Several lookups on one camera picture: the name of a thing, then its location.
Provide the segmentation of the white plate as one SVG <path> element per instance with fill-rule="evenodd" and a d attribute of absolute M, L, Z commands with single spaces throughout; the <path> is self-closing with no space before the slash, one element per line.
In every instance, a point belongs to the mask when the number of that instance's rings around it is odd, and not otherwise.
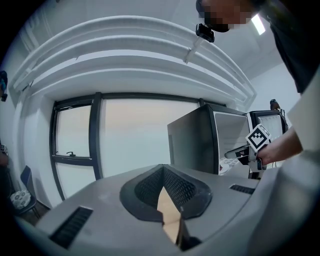
<path fill-rule="evenodd" d="M 224 175 L 228 171 L 230 171 L 236 164 L 240 163 L 238 159 L 220 159 L 219 161 L 219 175 Z"/>

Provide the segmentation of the black window frame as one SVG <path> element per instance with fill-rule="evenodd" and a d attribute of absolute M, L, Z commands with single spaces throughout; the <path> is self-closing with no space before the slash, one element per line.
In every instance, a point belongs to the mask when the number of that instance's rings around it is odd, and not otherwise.
<path fill-rule="evenodd" d="M 175 95 L 99 92 L 54 103 L 46 191 L 60 203 L 102 178 L 169 163 L 167 125 L 203 103 Z"/>

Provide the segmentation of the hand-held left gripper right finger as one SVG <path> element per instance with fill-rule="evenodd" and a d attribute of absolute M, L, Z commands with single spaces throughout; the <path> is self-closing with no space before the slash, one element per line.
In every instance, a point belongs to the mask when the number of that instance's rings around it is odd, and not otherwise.
<path fill-rule="evenodd" d="M 258 185 L 173 165 L 164 165 L 163 179 L 163 230 L 172 242 L 206 241 L 238 214 Z"/>

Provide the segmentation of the person's black shirt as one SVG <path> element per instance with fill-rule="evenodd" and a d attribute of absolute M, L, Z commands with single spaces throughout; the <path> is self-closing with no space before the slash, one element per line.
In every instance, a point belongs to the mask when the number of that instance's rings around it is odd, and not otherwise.
<path fill-rule="evenodd" d="M 320 0 L 261 0 L 278 52 L 303 94 L 320 66 Z"/>

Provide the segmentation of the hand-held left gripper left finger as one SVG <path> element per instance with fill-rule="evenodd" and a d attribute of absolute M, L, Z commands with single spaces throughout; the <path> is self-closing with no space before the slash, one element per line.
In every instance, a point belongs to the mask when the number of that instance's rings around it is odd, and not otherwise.
<path fill-rule="evenodd" d="M 158 198 L 163 165 L 92 182 L 36 225 L 66 256 L 173 256 L 179 248 L 163 229 Z"/>

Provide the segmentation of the person's right forearm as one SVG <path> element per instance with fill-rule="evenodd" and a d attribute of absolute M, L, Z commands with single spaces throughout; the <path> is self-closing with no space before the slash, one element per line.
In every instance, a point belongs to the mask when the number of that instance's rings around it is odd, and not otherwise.
<path fill-rule="evenodd" d="M 257 158 L 262 164 L 284 161 L 303 151 L 300 139 L 293 127 L 290 127 L 282 136 L 261 148 Z"/>

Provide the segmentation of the blue chair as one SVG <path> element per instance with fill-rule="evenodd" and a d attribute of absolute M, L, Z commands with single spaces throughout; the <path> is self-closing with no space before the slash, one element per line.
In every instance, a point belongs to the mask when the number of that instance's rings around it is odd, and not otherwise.
<path fill-rule="evenodd" d="M 36 204 L 37 204 L 37 198 L 35 193 L 35 188 L 33 184 L 33 178 L 32 178 L 32 171 L 31 169 L 26 165 L 22 174 L 20 175 L 20 179 L 25 186 L 25 189 L 22 192 L 23 196 L 23 208 L 20 210 L 21 214 L 25 214 L 29 211 L 32 211 L 37 219 L 40 218 L 40 215 L 37 211 Z"/>

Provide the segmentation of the patterned round cushion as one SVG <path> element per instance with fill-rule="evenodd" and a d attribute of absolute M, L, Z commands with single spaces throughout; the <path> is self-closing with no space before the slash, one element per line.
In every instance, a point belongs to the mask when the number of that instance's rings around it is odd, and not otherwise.
<path fill-rule="evenodd" d="M 25 208 L 31 201 L 31 194 L 28 190 L 19 190 L 10 196 L 12 205 L 16 210 Z"/>

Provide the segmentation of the white pipe bracket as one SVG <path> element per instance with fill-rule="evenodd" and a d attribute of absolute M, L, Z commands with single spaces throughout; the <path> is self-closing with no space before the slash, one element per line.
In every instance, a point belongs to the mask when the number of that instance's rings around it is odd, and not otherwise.
<path fill-rule="evenodd" d="M 201 37 L 198 37 L 194 42 L 192 48 L 189 48 L 188 53 L 186 54 L 185 58 L 183 59 L 183 62 L 185 64 L 188 64 L 193 55 L 197 52 L 198 48 L 202 44 L 203 39 Z"/>

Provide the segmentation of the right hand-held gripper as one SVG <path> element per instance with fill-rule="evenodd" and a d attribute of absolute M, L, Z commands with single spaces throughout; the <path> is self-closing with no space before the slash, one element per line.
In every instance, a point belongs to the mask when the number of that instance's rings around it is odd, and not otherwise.
<path fill-rule="evenodd" d="M 270 142 L 271 134 L 260 123 L 250 134 L 246 136 L 246 145 L 227 151 L 224 154 L 226 159 L 240 159 L 247 157 L 247 164 L 253 173 L 259 173 L 266 169 L 262 164 L 262 159 L 258 157 L 258 152 Z"/>

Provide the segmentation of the long ceiling light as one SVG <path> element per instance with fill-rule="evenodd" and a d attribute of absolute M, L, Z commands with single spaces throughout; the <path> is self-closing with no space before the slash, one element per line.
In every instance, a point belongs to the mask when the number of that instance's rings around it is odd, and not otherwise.
<path fill-rule="evenodd" d="M 258 14 L 252 17 L 251 22 L 253 23 L 259 35 L 262 35 L 266 31 L 265 26 L 263 25 L 263 22 Z"/>

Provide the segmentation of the white ceiling pipes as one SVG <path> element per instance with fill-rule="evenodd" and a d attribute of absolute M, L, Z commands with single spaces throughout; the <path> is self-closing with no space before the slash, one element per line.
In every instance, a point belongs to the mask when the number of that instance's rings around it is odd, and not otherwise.
<path fill-rule="evenodd" d="M 256 90 L 239 66 L 203 39 L 188 64 L 195 32 L 158 18 L 120 15 L 61 31 L 34 49 L 9 79 L 17 92 L 57 98 L 91 92 L 202 98 L 247 108 Z"/>

